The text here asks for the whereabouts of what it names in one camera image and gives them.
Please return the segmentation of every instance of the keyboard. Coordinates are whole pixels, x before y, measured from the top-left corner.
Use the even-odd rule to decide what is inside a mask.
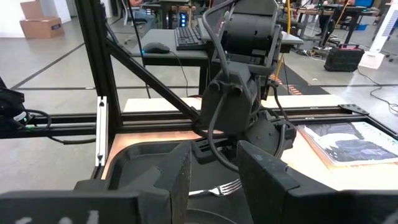
[[[177,50],[202,50],[205,48],[205,42],[202,41],[197,27],[175,28],[174,36]]]

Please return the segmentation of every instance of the fork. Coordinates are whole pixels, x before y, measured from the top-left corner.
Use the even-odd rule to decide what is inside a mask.
[[[217,197],[223,197],[232,194],[233,192],[237,191],[242,187],[242,183],[239,179],[236,179],[230,183],[223,184],[220,186],[217,186],[213,189],[209,190],[196,190],[193,192],[189,192],[189,197],[191,196],[199,196],[199,195],[205,195],[205,194],[213,194]]]

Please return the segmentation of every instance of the concrete floor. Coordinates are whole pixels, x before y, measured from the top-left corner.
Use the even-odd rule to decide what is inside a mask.
[[[0,39],[1,78],[9,88],[17,88],[25,94],[25,107],[48,113],[84,113],[96,111],[96,92],[90,65],[83,45],[83,37],[77,19],[64,25],[65,36],[51,40]],[[112,25],[119,40],[133,31],[124,27],[122,21]],[[367,31],[355,32],[353,42],[369,46],[373,27]],[[306,34],[315,33],[311,27]],[[398,53],[395,36],[384,50]],[[127,48],[132,49],[134,41]],[[323,62],[294,53],[285,55],[286,64],[298,73],[309,85],[322,86],[331,94],[356,103],[371,112],[376,119],[386,123],[398,132],[398,116],[388,106],[369,96],[375,88],[372,83],[357,73],[331,73],[323,69]],[[128,98],[146,98],[144,83],[134,74],[113,60],[118,95],[121,107]],[[178,96],[184,97],[185,79],[179,67],[148,66],[157,78],[173,88]],[[375,81],[386,84],[376,94],[397,103],[398,76],[396,62],[383,62],[376,71],[360,69]],[[188,94],[196,94],[199,68],[185,67]],[[158,94],[151,91],[152,97]],[[63,146],[46,138],[2,139],[0,150],[0,192],[20,189],[71,189],[76,181],[90,178],[94,166],[95,145]]]

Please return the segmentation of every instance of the wooden tabletop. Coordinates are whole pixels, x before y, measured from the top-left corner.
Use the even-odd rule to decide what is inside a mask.
[[[200,99],[183,98],[190,106],[200,109]],[[283,107],[298,106],[336,106],[346,103],[335,95],[301,95],[301,96],[280,96],[280,103]],[[276,108],[273,97],[263,101],[266,107]],[[124,112],[142,111],[173,111],[176,110],[164,99],[128,99]],[[127,146],[139,142],[171,141],[199,138],[191,131],[174,131],[165,133],[139,133],[139,134],[118,134],[113,142],[111,152],[103,173],[106,177],[109,163],[112,158]],[[332,167],[325,165],[314,152],[312,146],[305,140],[298,131],[292,149],[284,151],[282,160],[297,171],[332,187],[336,190],[343,189],[398,189],[398,180],[394,177],[398,174],[397,164],[377,164],[366,166],[344,166]]]

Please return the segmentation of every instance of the book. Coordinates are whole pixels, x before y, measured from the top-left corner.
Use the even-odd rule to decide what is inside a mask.
[[[333,166],[398,162],[398,140],[366,122],[308,124],[299,130]]]

